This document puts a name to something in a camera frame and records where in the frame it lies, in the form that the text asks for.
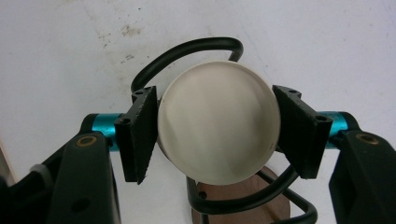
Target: black curved wire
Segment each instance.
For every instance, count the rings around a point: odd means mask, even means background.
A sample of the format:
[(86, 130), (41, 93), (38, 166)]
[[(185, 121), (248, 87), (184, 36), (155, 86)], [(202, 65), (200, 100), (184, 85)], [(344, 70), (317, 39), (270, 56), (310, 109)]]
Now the black curved wire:
[[(266, 174), (263, 171), (259, 171), (257, 173), (257, 175), (269, 184), (274, 183), (276, 181), (271, 176), (269, 176), (268, 174)], [(316, 221), (318, 220), (318, 211), (312, 203), (310, 203), (309, 201), (307, 201), (300, 195), (296, 194), (291, 189), (286, 189), (285, 191), (283, 191), (283, 195), (285, 195), (285, 197), (287, 197), (294, 204), (296, 204), (299, 208), (301, 208), (304, 211), (304, 214), (302, 214), (298, 217), (292, 217), (289, 219), (276, 221), (276, 222), (273, 222), (273, 224), (316, 223)]]
[(267, 188), (244, 198), (223, 201), (210, 201), (200, 198), (195, 181), (187, 177), (188, 198), (191, 207), (199, 213), (222, 215), (243, 212), (273, 200), (286, 190), (297, 177), (298, 174), (294, 171), (294, 168), (289, 166)]
[(233, 53), (229, 60), (233, 62), (237, 62), (244, 52), (242, 43), (239, 40), (230, 37), (210, 37), (186, 42), (169, 49), (143, 68), (143, 70), (134, 78), (134, 81), (131, 84), (131, 91), (134, 92), (143, 89), (152, 78), (177, 59), (198, 51), (214, 49), (232, 51)]

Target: black plastic bracket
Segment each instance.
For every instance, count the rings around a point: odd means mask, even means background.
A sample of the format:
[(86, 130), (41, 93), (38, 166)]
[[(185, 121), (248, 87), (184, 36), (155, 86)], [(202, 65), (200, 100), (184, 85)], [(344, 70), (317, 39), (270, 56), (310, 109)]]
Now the black plastic bracket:
[(114, 122), (126, 182), (140, 184), (146, 176), (157, 141), (157, 91), (148, 87), (133, 92), (131, 109)]
[(46, 223), (120, 223), (107, 147), (101, 133), (80, 134), (65, 145)]
[(301, 178), (316, 178), (332, 120), (302, 101), (294, 89), (273, 86), (273, 91), (281, 117), (277, 144)]
[(396, 223), (396, 151), (380, 136), (340, 133), (330, 181), (338, 223)]

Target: white surface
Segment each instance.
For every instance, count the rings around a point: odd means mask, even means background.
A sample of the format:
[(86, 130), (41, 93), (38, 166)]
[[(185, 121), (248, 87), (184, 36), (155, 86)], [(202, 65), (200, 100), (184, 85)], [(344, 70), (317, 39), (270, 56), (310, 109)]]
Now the white surface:
[(188, 177), (211, 185), (255, 175), (274, 153), (279, 129), (271, 87), (240, 63), (201, 63), (182, 73), (158, 111), (166, 157)]
[[(89, 113), (125, 112), (132, 79), (184, 41), (231, 36), (241, 63), (294, 88), (316, 110), (345, 110), (365, 131), (396, 146), (396, 3), (383, 1), (22, 1), (0, 2), (0, 141), (18, 179), (69, 140)], [(160, 91), (205, 52), (166, 68)], [(334, 223), (328, 181), (336, 151), (317, 180), (292, 188)], [(112, 155), (123, 223), (190, 223), (184, 175), (156, 147), (141, 186), (125, 184)], [(269, 161), (278, 174), (281, 155)], [(299, 214), (298, 209), (292, 213)]]

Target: screw hole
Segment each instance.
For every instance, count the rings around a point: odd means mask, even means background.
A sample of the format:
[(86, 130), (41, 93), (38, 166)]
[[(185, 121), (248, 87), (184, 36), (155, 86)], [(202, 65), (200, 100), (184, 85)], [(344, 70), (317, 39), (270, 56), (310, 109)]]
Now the screw hole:
[(198, 193), (198, 196), (200, 197), (200, 198), (202, 198), (202, 199), (206, 199), (206, 192), (204, 192), (204, 191), (201, 191), (201, 192), (199, 192)]
[(359, 133), (358, 135), (356, 135), (358, 137), (358, 139), (360, 139), (361, 141), (371, 144), (371, 145), (377, 145), (379, 142), (376, 138), (366, 134), (366, 133)]
[(82, 198), (77, 200), (76, 202), (74, 202), (72, 204), (72, 211), (75, 213), (79, 213), (82, 212), (84, 210), (86, 210), (89, 206), (90, 206), (91, 201), (87, 198)]
[(320, 120), (320, 121), (326, 121), (327, 118), (321, 115), (315, 116), (315, 119)]
[(79, 138), (76, 142), (78, 147), (89, 147), (96, 142), (97, 138), (95, 136), (85, 136)]

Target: white circular plate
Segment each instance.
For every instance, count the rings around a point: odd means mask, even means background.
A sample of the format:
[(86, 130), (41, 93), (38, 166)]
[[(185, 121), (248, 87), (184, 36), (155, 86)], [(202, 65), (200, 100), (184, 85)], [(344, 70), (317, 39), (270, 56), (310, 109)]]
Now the white circular plate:
[(270, 87), (239, 63), (194, 66), (161, 100), (159, 142), (190, 178), (228, 185), (257, 173), (276, 148), (279, 108)]

